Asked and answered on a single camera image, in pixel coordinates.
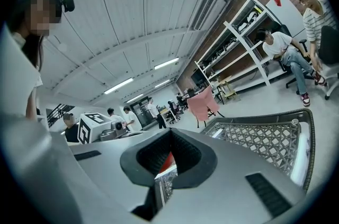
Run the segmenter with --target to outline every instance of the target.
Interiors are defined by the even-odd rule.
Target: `gray floor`
[[[220,103],[220,113],[226,117],[245,117],[280,113],[303,108],[300,97],[296,95],[296,83],[285,88],[285,83],[292,77],[278,80],[271,86],[258,87],[240,93],[235,100],[229,100],[225,105]],[[337,160],[339,145],[339,87],[336,88],[328,101],[324,99],[324,88],[315,86],[311,80],[306,80],[311,100],[309,109],[312,111],[316,132],[315,166],[309,190],[325,182]],[[203,122],[197,128],[195,117],[185,111],[178,123],[173,127],[200,132],[204,129]]]

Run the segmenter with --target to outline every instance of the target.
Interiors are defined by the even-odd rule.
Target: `ceiling light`
[[[174,59],[172,59],[172,60],[170,60],[170,61],[167,61],[167,62],[165,62],[165,63],[162,63],[162,64],[160,64],[160,65],[158,65],[158,66],[155,66],[154,69],[160,69],[160,68],[162,68],[162,67],[167,66],[168,64],[177,62],[178,60],[179,60],[179,57],[174,58]]]
[[[162,82],[162,83],[160,83],[159,85],[156,85],[155,86],[155,88],[157,88],[157,87],[159,87],[159,86],[162,86],[163,84],[166,84],[166,83],[168,83],[170,80],[168,79],[168,80],[166,80],[165,82]]]
[[[133,99],[130,99],[129,101],[127,101],[127,103],[130,103],[130,102],[134,101],[135,99],[140,98],[141,96],[143,96],[143,94],[140,94],[139,96],[136,96]]]
[[[122,83],[120,83],[120,84],[118,84],[118,85],[116,85],[116,86],[110,88],[109,90],[105,91],[104,93],[105,93],[105,94],[109,94],[109,93],[111,93],[111,92],[113,92],[113,91],[116,91],[118,88],[120,88],[120,87],[122,87],[122,86],[125,86],[125,85],[127,85],[128,83],[131,83],[132,81],[133,81],[133,78],[129,78],[129,79],[127,79],[126,81],[124,81],[124,82],[122,82]]]

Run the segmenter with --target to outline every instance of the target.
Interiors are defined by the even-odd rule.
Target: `pink chair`
[[[206,126],[205,120],[208,120],[208,118],[212,115],[215,116],[216,112],[219,113],[220,109],[220,106],[216,103],[216,101],[213,98],[211,86],[208,86],[198,95],[187,99],[187,104],[189,105],[189,110],[192,112],[192,114],[196,117],[198,121],[198,128],[199,121],[203,121]]]

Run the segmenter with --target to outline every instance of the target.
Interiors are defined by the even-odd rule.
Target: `sneaker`
[[[309,106],[311,104],[311,101],[309,100],[308,93],[302,94],[300,96],[302,103],[304,106]]]
[[[319,86],[324,86],[325,85],[325,83],[326,83],[326,80],[325,80],[325,78],[323,77],[323,76],[321,76],[319,73],[315,73],[315,75],[313,76],[313,79],[315,80],[315,81],[317,81],[317,83],[318,83],[318,85]]]

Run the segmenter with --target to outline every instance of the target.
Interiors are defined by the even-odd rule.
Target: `black logo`
[[[95,121],[97,124],[103,124],[111,121],[110,119],[105,118],[102,114],[94,113],[94,114],[85,114],[86,117]]]
[[[78,140],[82,144],[90,143],[91,129],[87,126],[87,124],[80,120],[79,129],[78,129]]]

